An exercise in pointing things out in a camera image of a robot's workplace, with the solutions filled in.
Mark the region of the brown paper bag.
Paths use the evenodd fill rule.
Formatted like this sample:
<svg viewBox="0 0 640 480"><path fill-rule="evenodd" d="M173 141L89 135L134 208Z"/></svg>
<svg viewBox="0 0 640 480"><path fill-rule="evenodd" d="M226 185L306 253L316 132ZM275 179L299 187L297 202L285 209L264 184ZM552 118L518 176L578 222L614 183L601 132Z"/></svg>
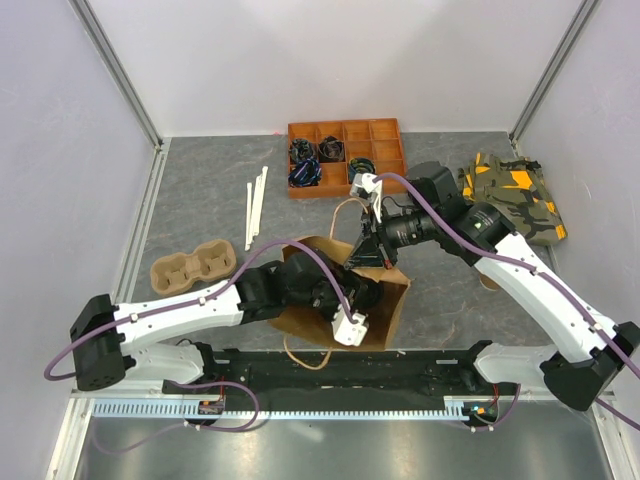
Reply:
<svg viewBox="0 0 640 480"><path fill-rule="evenodd" d="M358 202L365 211L362 200L347 199L339 203L332 214L328 236L307 235L295 238L296 241L310 248L317 248L331 260L342 264L348 257L353 246L334 238L338 212L349 202ZM333 337L333 327L322 319L319 313L314 313L311 307L287 307L279 317L269 320L269 325L283 334L283 348L287 356L307 370L318 371L329 364L331 355L336 350L355 352L380 352L390 347L396 330L400 324L400 317L411 281L397 267L392 269L364 268L355 269L355 273L366 280L374 280L375 286L382 287L382 298L372 308L358 308L367 314L368 330L363 340L357 346L345 346ZM310 344L327 350L322 361L317 365L310 365L296 357L290 350L290 337L302 339Z"/></svg>

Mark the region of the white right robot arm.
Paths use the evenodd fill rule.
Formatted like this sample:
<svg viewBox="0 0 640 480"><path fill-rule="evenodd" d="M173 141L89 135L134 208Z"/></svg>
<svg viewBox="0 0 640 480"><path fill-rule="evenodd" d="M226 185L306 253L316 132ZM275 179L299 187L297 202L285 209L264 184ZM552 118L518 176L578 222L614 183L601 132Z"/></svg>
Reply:
<svg viewBox="0 0 640 480"><path fill-rule="evenodd" d="M621 370L639 371L631 360L638 325L618 324L576 295L498 209L466 200L448 168L425 162L406 176L357 173L350 194L367 202L369 212L346 268L389 269L400 248L435 241L496 283L551 340L547 347L477 343L472 360L457 371L465 391L534 386L586 411Z"/></svg>

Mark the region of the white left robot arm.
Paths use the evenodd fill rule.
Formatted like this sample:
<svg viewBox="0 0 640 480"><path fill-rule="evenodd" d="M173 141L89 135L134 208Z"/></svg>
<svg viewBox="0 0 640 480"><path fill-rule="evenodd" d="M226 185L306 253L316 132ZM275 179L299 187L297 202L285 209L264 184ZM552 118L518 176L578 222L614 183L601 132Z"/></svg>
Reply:
<svg viewBox="0 0 640 480"><path fill-rule="evenodd" d="M367 313L381 302L383 293L379 282L316 251L248 268L236 282L224 280L147 303L115 305L109 295L97 295L70 329L77 345L76 385L92 392L123 380L170 380L208 393L220 378L209 350L170 346L168 339L272 320L289 307L304 307L329 323L339 345L358 346L368 331Z"/></svg>

